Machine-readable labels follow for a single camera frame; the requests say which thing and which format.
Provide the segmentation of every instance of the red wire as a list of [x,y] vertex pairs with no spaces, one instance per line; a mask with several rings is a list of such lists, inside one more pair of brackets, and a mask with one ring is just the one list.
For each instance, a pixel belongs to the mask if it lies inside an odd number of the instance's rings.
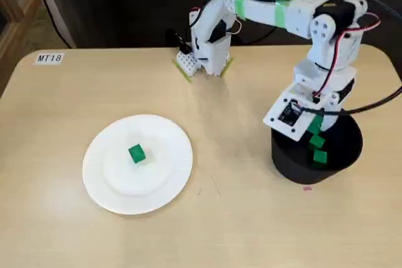
[[339,43],[342,40],[342,38],[345,36],[345,34],[351,33],[351,32],[356,32],[356,31],[369,31],[369,30],[371,30],[373,28],[376,28],[377,26],[380,25],[381,19],[379,18],[378,15],[376,15],[374,13],[371,13],[371,12],[367,12],[366,14],[376,17],[377,21],[375,23],[369,25],[369,26],[365,26],[365,27],[362,27],[362,28],[348,28],[348,29],[344,30],[343,32],[341,32],[341,34],[338,36],[338,38],[337,38],[337,40],[335,42],[334,58],[332,59],[331,67],[330,67],[330,69],[328,71],[327,76],[325,77],[324,83],[321,85],[320,89],[318,89],[318,91],[316,91],[313,94],[313,98],[318,96],[318,95],[320,95],[322,90],[325,88],[325,86],[327,86],[329,78],[331,77],[332,73],[334,72],[335,66],[337,64],[338,52],[339,52]]

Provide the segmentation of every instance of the table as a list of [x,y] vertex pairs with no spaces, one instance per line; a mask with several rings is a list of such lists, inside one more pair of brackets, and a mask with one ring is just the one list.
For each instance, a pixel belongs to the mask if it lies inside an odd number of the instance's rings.
[[[0,100],[2,267],[399,267],[401,98],[355,116],[364,149],[305,191],[275,170],[262,118],[307,46],[231,48],[223,78],[188,83],[172,49],[65,50],[22,59]],[[348,109],[395,91],[388,57],[363,46]],[[98,207],[82,159],[108,124],[158,114],[188,133],[193,172],[169,205],[124,217]]]

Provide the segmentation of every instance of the white robotic arm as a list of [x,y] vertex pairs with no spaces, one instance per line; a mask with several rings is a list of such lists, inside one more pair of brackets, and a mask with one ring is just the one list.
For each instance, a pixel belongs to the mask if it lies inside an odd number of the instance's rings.
[[[339,7],[343,10],[332,14]],[[191,28],[193,52],[180,52],[177,62],[190,77],[202,67],[210,75],[220,75],[230,58],[228,30],[237,16],[312,39],[307,58],[295,67],[292,84],[264,118],[265,124],[298,141],[315,117],[301,107],[340,110],[350,94],[356,76],[350,64],[357,57],[363,33],[353,28],[359,27],[357,20],[366,11],[366,0],[211,0],[203,10],[190,13],[190,24],[197,20]],[[329,71],[333,74],[327,79]],[[336,118],[325,116],[322,130]]]

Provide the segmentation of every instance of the white plate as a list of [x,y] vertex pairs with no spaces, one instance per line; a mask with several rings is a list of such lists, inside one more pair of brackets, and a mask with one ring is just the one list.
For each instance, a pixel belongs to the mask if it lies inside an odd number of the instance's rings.
[[[146,155],[137,164],[128,151],[136,144]],[[82,179],[99,206],[135,215],[172,201],[186,185],[192,165],[192,147],[182,128],[157,115],[134,115],[95,137],[84,156]]]

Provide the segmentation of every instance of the yellow marker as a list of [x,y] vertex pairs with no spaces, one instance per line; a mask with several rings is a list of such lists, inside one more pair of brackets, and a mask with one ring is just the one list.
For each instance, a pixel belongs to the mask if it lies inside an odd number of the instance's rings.
[[186,73],[180,68],[179,64],[174,59],[171,59],[171,61],[173,62],[173,64],[175,64],[175,66],[177,67],[179,72],[186,78],[186,80],[189,83],[191,83],[190,77],[188,75],[186,75]]
[[221,73],[221,75],[220,75],[221,78],[224,77],[226,71],[229,69],[229,66],[232,65],[233,60],[234,60],[234,58],[230,58],[229,61],[227,62],[225,68],[223,69],[223,71],[222,71],[222,73]]

